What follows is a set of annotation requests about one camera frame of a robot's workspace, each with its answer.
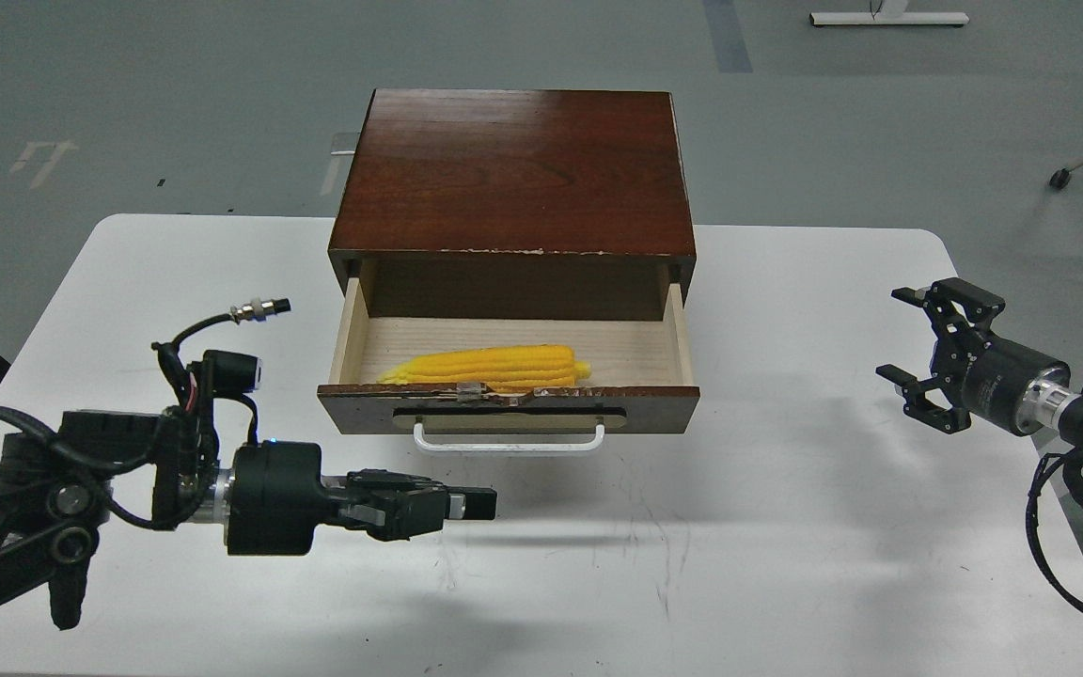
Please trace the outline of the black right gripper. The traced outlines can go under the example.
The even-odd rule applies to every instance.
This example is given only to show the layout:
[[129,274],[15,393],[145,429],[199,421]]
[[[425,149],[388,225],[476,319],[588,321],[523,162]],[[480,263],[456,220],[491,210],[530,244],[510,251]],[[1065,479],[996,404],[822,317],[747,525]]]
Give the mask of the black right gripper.
[[[936,331],[928,380],[919,381],[899,366],[876,369],[902,395],[906,416],[945,434],[970,428],[973,416],[1017,437],[1058,427],[1072,401],[1069,365],[1009,339],[977,331],[988,330],[1004,311],[1006,301],[1001,296],[961,278],[945,278],[919,289],[893,289],[891,297],[923,308],[932,325],[941,327]],[[936,390],[945,395],[949,408],[929,399]]]

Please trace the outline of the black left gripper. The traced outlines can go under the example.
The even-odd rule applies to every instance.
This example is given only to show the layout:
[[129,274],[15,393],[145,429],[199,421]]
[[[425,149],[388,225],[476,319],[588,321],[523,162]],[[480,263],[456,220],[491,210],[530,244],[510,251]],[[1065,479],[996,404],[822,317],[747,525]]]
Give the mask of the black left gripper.
[[364,468],[327,489],[317,443],[265,441],[235,453],[229,485],[229,556],[304,556],[315,528],[365,530],[382,543],[443,530],[447,520],[493,520],[497,492],[446,487],[425,476]]

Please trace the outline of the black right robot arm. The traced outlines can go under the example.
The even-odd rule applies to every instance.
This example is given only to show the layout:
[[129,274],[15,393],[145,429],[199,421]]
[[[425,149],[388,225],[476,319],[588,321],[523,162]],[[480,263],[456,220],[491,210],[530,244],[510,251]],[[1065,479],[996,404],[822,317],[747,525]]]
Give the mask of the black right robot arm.
[[902,396],[908,417],[945,434],[968,429],[975,418],[1015,437],[1048,429],[1069,445],[1038,463],[1028,486],[1026,536],[1044,580],[1083,614],[1083,601],[1054,574],[1039,536],[1039,502],[1053,476],[1061,476],[1083,511],[1083,385],[1072,388],[1065,361],[994,331],[993,321],[1006,307],[996,294],[951,277],[919,289],[893,289],[891,296],[923,311],[935,335],[925,380],[891,364],[877,369]]

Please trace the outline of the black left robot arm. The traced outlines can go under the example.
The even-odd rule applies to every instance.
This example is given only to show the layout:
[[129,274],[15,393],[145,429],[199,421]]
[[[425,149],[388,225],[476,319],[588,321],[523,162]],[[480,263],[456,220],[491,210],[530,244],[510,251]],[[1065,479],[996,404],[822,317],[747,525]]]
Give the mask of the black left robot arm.
[[395,543],[432,534],[447,520],[495,518],[494,489],[382,468],[323,476],[318,445],[261,441],[255,416],[232,466],[222,466],[216,403],[235,401],[255,415],[261,363],[209,350],[185,364],[181,346],[206,327],[262,322],[290,308],[285,297],[257,299],[154,343],[177,396],[156,415],[68,411],[52,429],[0,406],[0,421],[12,428],[0,457],[0,606],[45,586],[55,626],[76,626],[87,567],[109,517],[154,531],[220,524],[231,556],[304,556],[318,526]]

